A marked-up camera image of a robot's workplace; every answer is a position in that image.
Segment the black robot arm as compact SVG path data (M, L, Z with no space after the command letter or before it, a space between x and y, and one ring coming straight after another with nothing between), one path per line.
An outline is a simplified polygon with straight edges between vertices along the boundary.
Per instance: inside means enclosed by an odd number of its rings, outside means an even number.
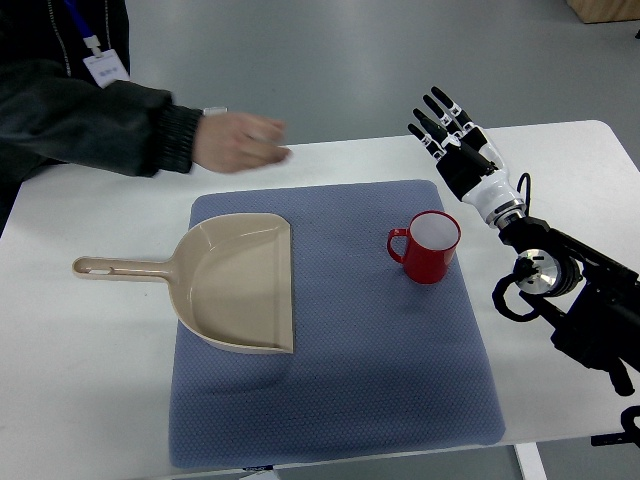
M492 293L496 310L519 323L544 318L557 350L606 372L618 395L633 395L628 371L639 367L638 273L531 216L528 206L496 224L502 243L517 253Z

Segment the black jacket sleeve forearm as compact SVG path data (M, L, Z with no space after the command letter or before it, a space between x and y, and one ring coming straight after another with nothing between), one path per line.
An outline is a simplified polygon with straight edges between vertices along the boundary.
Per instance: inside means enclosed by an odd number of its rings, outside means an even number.
M1 180L25 179L48 161L126 176L187 173L200 111L169 92L127 81L101 89L53 61L1 67Z

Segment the person's bare hand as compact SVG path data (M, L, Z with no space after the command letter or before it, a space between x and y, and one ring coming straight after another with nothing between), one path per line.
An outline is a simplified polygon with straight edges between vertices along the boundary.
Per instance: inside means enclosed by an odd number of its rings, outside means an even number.
M192 161L215 173L233 174L283 162L290 150L282 145L285 124L244 112L202 116Z

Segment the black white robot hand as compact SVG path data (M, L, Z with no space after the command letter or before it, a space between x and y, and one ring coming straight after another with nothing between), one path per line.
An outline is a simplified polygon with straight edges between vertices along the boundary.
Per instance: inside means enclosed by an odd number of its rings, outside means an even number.
M511 185L509 168L495 144L468 113L443 90L433 86L423 96L427 116L416 108L409 132L435 160L436 170L451 193L473 206L491 228L504 228L523 218L528 205Z

